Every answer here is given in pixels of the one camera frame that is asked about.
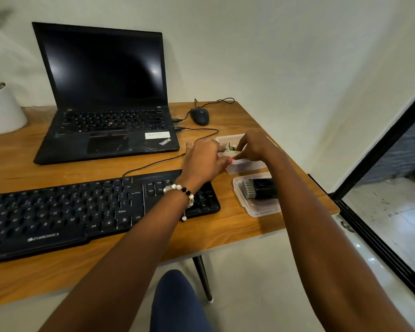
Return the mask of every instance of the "gray wall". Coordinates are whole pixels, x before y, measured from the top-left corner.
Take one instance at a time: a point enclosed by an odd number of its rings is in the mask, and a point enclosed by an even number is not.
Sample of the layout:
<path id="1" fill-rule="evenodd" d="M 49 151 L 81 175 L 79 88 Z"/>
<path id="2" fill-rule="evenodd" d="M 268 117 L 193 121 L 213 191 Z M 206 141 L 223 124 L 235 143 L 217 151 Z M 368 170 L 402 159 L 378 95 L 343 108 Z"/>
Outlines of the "gray wall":
<path id="1" fill-rule="evenodd" d="M 403 177 L 415 171 L 415 123 L 364 175 L 357 185 Z"/>

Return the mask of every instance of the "beaded bracelet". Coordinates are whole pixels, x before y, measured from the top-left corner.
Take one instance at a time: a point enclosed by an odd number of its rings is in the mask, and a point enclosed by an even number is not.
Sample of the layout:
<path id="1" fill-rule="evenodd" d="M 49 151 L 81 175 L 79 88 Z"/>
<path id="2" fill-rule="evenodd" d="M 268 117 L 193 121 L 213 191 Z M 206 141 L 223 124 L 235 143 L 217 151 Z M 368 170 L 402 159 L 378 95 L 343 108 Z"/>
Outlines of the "beaded bracelet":
<path id="1" fill-rule="evenodd" d="M 180 184 L 172 184 L 168 185 L 163 189 L 163 192 L 167 192 L 170 190 L 181 190 L 182 192 L 186 193 L 186 195 L 189 197 L 189 204 L 186 206 L 186 208 L 192 207 L 194 205 L 194 195 L 191 194 L 191 191 L 189 191 L 186 188 L 183 188 Z M 186 210 L 183 212 L 183 216 L 181 217 L 182 221 L 186 221 Z"/>

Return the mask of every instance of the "blue pants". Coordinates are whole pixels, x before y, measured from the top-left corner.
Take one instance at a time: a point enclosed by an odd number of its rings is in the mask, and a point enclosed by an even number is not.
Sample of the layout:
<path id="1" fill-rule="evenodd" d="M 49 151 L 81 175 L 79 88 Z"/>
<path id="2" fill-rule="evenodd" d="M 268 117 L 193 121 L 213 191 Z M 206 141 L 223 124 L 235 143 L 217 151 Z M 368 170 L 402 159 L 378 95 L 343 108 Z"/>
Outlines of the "blue pants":
<path id="1" fill-rule="evenodd" d="M 212 332 L 189 281 L 179 270 L 163 275 L 152 302 L 150 332 Z"/>

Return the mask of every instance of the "black keyboard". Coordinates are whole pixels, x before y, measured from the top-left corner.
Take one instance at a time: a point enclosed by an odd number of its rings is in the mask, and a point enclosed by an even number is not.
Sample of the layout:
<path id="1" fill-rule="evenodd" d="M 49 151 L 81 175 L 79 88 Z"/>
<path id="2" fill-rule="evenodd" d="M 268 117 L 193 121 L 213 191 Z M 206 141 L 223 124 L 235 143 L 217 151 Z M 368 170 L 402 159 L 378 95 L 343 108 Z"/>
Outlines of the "black keyboard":
<path id="1" fill-rule="evenodd" d="M 150 110 L 104 111 L 99 113 L 67 111 L 57 134 L 126 129 L 166 129 L 163 112 L 160 108 Z"/>
<path id="2" fill-rule="evenodd" d="M 0 260 L 83 244 L 128 231 L 181 170 L 0 194 Z M 187 218 L 220 210 L 210 182 Z"/>

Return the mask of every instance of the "desk surface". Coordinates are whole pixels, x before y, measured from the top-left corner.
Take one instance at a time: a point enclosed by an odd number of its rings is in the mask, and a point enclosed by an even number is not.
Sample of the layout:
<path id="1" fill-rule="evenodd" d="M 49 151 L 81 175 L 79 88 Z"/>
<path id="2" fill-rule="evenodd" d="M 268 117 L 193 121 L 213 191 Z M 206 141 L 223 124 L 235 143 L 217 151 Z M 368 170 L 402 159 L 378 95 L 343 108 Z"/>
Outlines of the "desk surface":
<path id="1" fill-rule="evenodd" d="M 169 104 L 172 117 L 184 117 L 193 103 Z M 208 106 L 210 128 L 218 128 L 215 136 L 244 133 L 260 128 L 238 103 Z M 48 130 L 55 107 L 26 108 L 28 124 L 15 132 L 0 135 L 0 193 L 75 184 L 86 181 L 121 177 L 130 169 L 142 167 L 184 152 L 185 140 L 208 135 L 210 130 L 184 130 L 178 133 L 180 151 L 118 157 L 92 161 L 38 166 L 35 154 Z M 188 118 L 179 125 L 197 127 Z M 139 170 L 136 174 L 154 173 L 181 168 L 183 158 Z M 331 199 L 291 161 L 295 170 L 331 214 L 339 212 Z M 250 217 L 232 190 L 232 179 L 239 175 L 222 173 L 212 181 L 221 211 L 216 214 L 178 223 L 162 261 L 194 256 L 217 246 L 249 239 L 285 228 L 281 213 L 261 218 Z M 89 244 L 0 263 L 0 305 L 72 287 L 120 240 L 123 234 L 91 241 Z"/>

